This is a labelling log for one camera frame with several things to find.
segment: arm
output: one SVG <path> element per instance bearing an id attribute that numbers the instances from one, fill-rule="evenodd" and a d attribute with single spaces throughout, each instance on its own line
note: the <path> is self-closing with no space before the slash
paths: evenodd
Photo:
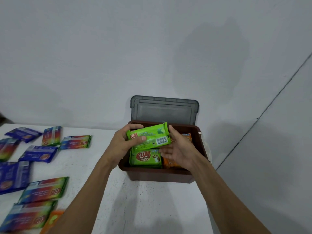
<path id="1" fill-rule="evenodd" d="M 92 232 L 110 172 L 132 146 L 146 141 L 145 136 L 126 141 L 126 131 L 139 128 L 143 128 L 143 126 L 128 124 L 115 133 L 86 183 L 48 234 L 88 234 Z"/>
<path id="2" fill-rule="evenodd" d="M 169 126 L 169 130 L 176 142 L 159 151 L 163 157 L 175 160 L 193 174 L 219 231 L 222 234 L 269 234 L 267 228 L 230 190 L 194 145 L 172 126 Z"/>

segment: green package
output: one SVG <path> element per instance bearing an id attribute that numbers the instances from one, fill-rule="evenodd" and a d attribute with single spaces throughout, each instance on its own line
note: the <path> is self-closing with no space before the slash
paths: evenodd
<path id="1" fill-rule="evenodd" d="M 161 157 L 158 149 L 146 149 L 135 152 L 131 149 L 129 157 L 130 166 L 142 166 L 145 168 L 161 168 Z"/>
<path id="2" fill-rule="evenodd" d="M 146 141 L 143 144 L 139 144 L 132 147 L 134 151 L 152 149 L 171 143 L 167 122 L 160 125 L 145 127 L 134 131 L 130 130 L 127 131 L 127 137 L 129 140 L 138 136 L 146 136 Z"/>

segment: white wall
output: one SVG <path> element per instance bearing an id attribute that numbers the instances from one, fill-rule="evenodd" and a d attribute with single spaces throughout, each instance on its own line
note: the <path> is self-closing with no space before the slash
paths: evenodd
<path id="1" fill-rule="evenodd" d="M 312 57 L 218 169 L 272 233 L 312 233 L 311 89 Z"/>
<path id="2" fill-rule="evenodd" d="M 196 99 L 218 166 L 312 51 L 312 0 L 0 0 L 0 112 L 117 129 Z"/>

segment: gray lid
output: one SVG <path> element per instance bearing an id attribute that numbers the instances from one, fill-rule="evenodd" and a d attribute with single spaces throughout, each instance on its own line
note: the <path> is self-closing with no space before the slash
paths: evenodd
<path id="1" fill-rule="evenodd" d="M 131 120 L 195 125 L 196 100 L 135 95 L 131 98 Z"/>

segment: wall seam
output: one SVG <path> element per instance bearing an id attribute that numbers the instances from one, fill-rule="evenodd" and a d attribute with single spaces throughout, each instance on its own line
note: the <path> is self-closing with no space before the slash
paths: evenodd
<path id="1" fill-rule="evenodd" d="M 243 140 L 243 138 L 251 131 L 251 129 L 255 126 L 255 124 L 260 120 L 262 115 L 267 111 L 267 109 L 271 106 L 271 104 L 274 102 L 274 100 L 280 95 L 280 93 L 286 88 L 286 86 L 292 81 L 292 79 L 295 77 L 295 75 L 299 72 L 299 70 L 306 64 L 306 62 L 311 58 L 312 52 L 310 55 L 305 59 L 305 61 L 301 64 L 301 66 L 296 70 L 296 72 L 292 75 L 292 77 L 287 81 L 287 83 L 284 85 L 284 87 L 276 94 L 276 96 L 273 98 L 273 100 L 269 103 L 269 105 L 266 107 L 266 109 L 261 113 L 261 115 L 257 118 L 255 123 L 252 124 L 252 126 L 249 128 L 249 130 L 243 135 L 243 137 L 240 139 L 240 141 L 234 146 L 234 148 L 228 153 L 228 155 L 224 158 L 224 160 L 220 163 L 220 165 L 217 167 L 216 170 L 219 169 L 219 167 L 224 163 L 224 161 L 230 156 L 230 154 L 234 151 L 234 149 L 239 145 L 239 143 Z"/>

